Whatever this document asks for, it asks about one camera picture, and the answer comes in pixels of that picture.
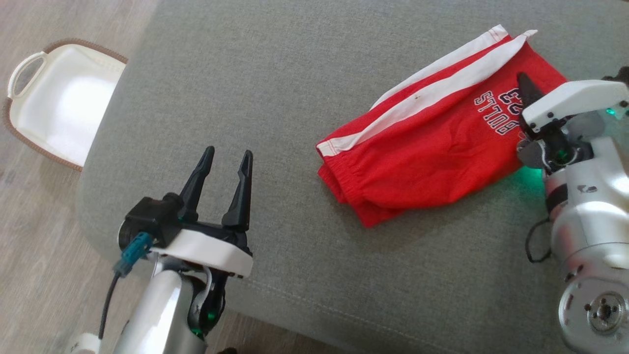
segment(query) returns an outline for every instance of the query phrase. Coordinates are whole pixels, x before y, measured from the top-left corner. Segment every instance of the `red shorts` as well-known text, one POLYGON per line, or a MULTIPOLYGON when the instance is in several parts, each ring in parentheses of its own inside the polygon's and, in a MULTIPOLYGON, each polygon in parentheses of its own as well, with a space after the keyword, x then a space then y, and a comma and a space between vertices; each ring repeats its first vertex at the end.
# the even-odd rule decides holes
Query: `red shorts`
POLYGON ((548 93, 565 78, 496 26, 385 93, 316 148, 319 175, 366 227, 457 201, 520 168, 516 75, 548 93))

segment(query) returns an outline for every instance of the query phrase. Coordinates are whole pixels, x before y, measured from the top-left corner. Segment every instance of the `blue cable connector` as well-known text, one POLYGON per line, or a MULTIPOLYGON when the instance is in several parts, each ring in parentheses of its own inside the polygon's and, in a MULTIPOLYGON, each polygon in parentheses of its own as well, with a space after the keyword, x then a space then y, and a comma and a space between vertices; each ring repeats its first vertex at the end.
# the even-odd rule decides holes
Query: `blue cable connector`
POLYGON ((133 265, 146 256, 152 246, 153 237, 146 232, 140 232, 120 255, 120 260, 114 265, 114 272, 119 273, 121 278, 126 277, 133 265))

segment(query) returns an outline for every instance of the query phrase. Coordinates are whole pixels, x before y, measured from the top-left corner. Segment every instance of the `black wire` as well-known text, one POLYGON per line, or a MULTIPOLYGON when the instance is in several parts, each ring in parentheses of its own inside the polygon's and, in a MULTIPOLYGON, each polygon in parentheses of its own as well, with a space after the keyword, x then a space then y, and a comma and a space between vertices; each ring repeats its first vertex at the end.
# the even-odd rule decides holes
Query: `black wire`
POLYGON ((223 311, 225 311, 225 290, 224 289, 223 289, 223 303, 221 304, 221 311, 218 313, 218 318, 221 317, 221 315, 223 314, 223 311))
POLYGON ((552 254, 550 247, 548 248, 548 251, 546 251, 546 253, 539 259, 534 260, 533 256, 531 255, 531 249, 530 249, 530 242, 531 242, 531 238, 533 237, 533 233, 535 232, 535 229, 537 229, 537 227, 546 224, 547 222, 550 222, 550 218, 546 218, 543 219, 541 221, 538 221, 535 225, 533 225, 533 227, 531 227, 531 229, 528 231, 528 235, 526 235, 526 241, 524 243, 524 250, 526 251, 526 257, 528 258, 528 261, 531 263, 541 263, 543 261, 545 261, 548 257, 550 257, 550 255, 552 254))
POLYGON ((101 316, 101 329, 98 331, 98 339, 102 339, 105 334, 105 322, 107 322, 107 312, 109 312, 109 303, 111 302, 111 296, 114 294, 114 289, 116 288, 116 284, 118 283, 118 279, 120 279, 120 272, 114 273, 114 278, 111 281, 111 285, 109 286, 109 291, 107 291, 107 297, 105 298, 105 305, 103 306, 103 315, 101 316))

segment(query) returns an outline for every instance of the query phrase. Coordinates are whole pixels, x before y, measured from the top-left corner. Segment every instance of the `white stripe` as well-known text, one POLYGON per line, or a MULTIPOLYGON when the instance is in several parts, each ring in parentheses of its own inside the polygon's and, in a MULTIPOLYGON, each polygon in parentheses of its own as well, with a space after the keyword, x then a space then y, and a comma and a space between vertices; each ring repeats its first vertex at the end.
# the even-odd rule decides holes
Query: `white stripe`
POLYGON ((378 119, 374 120, 363 131, 323 141, 317 145, 317 149, 319 149, 323 156, 334 156, 339 152, 348 151, 391 125, 402 122, 425 108, 438 103, 445 97, 486 80, 511 60, 511 58, 520 51, 526 40, 536 33, 537 31, 535 30, 524 32, 513 40, 490 51, 479 60, 459 70, 454 75, 421 88, 411 94, 405 100, 379 116, 378 119))
POLYGON ((492 45, 500 42, 504 37, 507 37, 508 35, 509 33, 507 33, 502 25, 495 26, 494 28, 483 33, 471 42, 467 42, 465 45, 458 48, 454 52, 449 53, 445 57, 438 59, 436 62, 414 73, 411 77, 407 78, 394 88, 387 91, 384 95, 382 95, 382 97, 380 97, 376 101, 376 103, 374 103, 373 106, 371 106, 370 110, 373 110, 374 107, 379 105, 387 98, 400 92, 403 88, 408 87, 409 85, 414 84, 419 80, 425 79, 426 77, 431 76, 432 74, 441 71, 448 66, 452 66, 465 58, 468 58, 484 49, 491 47, 492 45))

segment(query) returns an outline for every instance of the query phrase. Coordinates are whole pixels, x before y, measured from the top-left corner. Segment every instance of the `wooden floor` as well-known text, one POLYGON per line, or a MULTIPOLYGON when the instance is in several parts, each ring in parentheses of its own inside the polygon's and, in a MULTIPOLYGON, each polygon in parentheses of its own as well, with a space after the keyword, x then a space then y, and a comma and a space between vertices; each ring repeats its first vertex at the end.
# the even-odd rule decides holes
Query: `wooden floor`
MULTIPOLYGON (((157 0, 0 1, 0 86, 20 61, 76 37, 133 56, 157 0)), ((79 173, 55 164, 0 128, 0 353, 59 354, 96 333, 111 264, 77 226, 79 173)), ((121 217, 126 211, 120 210, 121 217)), ((128 277, 114 293, 101 353, 111 353, 148 279, 128 277)), ((226 311, 208 353, 339 353, 304 336, 226 311)))

